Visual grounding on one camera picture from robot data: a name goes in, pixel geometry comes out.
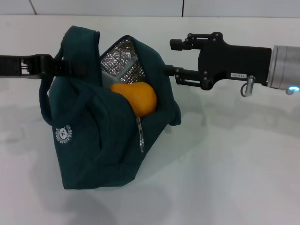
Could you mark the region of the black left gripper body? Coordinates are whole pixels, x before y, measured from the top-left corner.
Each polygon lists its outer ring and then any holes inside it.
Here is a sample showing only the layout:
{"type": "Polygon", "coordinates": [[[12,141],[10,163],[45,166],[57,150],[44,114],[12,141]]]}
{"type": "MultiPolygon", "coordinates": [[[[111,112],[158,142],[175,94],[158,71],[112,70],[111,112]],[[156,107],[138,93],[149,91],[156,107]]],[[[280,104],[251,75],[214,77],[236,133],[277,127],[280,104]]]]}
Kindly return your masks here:
{"type": "Polygon", "coordinates": [[[0,57],[1,78],[50,79],[54,78],[53,57],[48,54],[0,57]]]}

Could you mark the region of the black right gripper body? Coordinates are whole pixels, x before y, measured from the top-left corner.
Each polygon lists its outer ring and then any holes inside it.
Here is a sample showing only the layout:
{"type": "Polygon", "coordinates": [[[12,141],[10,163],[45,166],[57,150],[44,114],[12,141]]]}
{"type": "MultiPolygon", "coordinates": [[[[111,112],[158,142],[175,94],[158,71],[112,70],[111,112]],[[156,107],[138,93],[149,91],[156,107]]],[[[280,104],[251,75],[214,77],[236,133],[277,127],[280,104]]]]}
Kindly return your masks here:
{"type": "Polygon", "coordinates": [[[267,84],[270,48],[230,45],[220,32],[199,35],[198,47],[198,71],[203,90],[211,90],[223,79],[246,81],[249,76],[255,77],[255,83],[267,84]]]}

